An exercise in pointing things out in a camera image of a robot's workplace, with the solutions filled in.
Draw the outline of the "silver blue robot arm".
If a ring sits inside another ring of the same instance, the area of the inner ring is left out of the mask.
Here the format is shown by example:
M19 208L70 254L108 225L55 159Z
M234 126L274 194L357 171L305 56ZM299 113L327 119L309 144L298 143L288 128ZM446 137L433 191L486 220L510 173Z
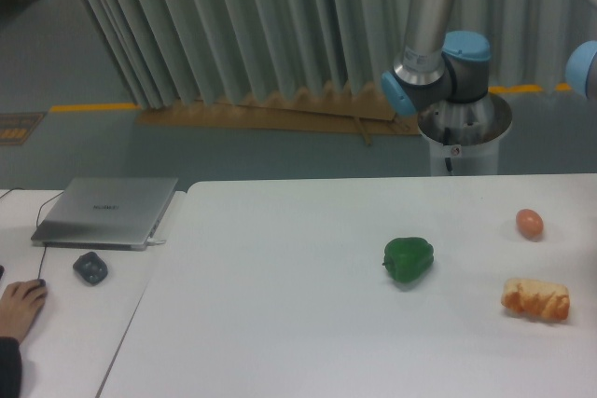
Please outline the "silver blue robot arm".
M489 91L490 44L484 35L447 33L454 0L410 0L402 56L383 72L382 91L401 116L434 103L476 103ZM565 66L566 83L596 100L596 40L581 44Z

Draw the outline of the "person's hand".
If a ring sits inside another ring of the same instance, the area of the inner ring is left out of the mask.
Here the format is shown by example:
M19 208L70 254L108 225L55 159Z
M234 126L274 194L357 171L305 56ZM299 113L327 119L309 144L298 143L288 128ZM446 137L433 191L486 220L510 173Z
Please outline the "person's hand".
M1 296L1 336L13 337L21 344L27 337L42 307L31 303L29 292L38 280L9 284Z

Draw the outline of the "dark sleeve forearm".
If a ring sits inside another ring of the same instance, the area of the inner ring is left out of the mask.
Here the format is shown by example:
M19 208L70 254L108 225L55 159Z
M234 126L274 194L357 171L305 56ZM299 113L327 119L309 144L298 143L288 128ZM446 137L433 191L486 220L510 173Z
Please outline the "dark sleeve forearm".
M13 337L1 337L1 397L21 395L22 360L19 342Z

